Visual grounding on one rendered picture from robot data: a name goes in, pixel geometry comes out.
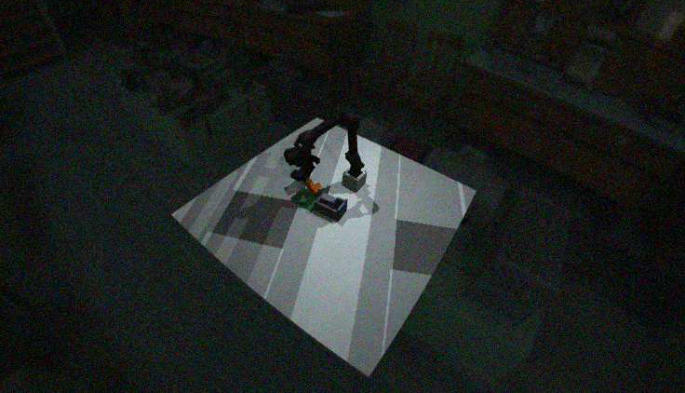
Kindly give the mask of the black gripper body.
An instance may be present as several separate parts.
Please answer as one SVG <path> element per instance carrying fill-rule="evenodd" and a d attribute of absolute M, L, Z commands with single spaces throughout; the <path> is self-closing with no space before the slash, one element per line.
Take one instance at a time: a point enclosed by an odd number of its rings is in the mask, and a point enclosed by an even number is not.
<path fill-rule="evenodd" d="M 298 170 L 295 169 L 290 174 L 290 178 L 300 182 L 303 179 L 304 175 L 306 174 L 306 171 L 309 170 L 311 167 L 313 167 L 313 162 L 318 164 L 320 162 L 320 159 L 317 156 L 311 155 L 311 157 L 309 159 L 299 158 L 298 160 L 300 160 L 300 164 L 298 166 L 300 168 Z"/>

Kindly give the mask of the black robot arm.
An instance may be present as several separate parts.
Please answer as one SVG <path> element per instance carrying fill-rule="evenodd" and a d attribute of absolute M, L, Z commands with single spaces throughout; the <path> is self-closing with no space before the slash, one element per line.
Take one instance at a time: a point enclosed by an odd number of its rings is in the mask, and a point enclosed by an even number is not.
<path fill-rule="evenodd" d="M 337 125 L 343 125 L 347 127 L 348 133 L 349 151 L 345 153 L 345 158 L 351 164 L 348 173 L 357 177 L 363 173 L 361 169 L 365 166 L 357 151 L 356 131 L 359 129 L 359 124 L 360 120 L 351 112 L 334 113 L 330 118 L 316 126 L 314 129 L 306 130 L 301 133 L 294 143 L 295 147 L 286 149 L 284 153 L 285 159 L 291 166 L 296 165 L 298 168 L 300 163 L 300 160 L 298 159 L 309 159 L 311 157 L 311 149 L 315 149 L 314 143 L 319 136 Z"/>

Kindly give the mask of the orange l-shaped block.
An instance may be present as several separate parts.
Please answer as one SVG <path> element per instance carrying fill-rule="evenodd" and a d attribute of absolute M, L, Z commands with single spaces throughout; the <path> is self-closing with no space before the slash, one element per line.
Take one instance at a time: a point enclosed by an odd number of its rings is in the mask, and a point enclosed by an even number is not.
<path fill-rule="evenodd" d="M 307 176 L 305 182 L 303 182 L 305 186 L 309 189 L 309 191 L 314 194 L 316 191 L 321 187 L 320 183 L 317 183 L 316 185 L 311 181 L 311 179 Z"/>

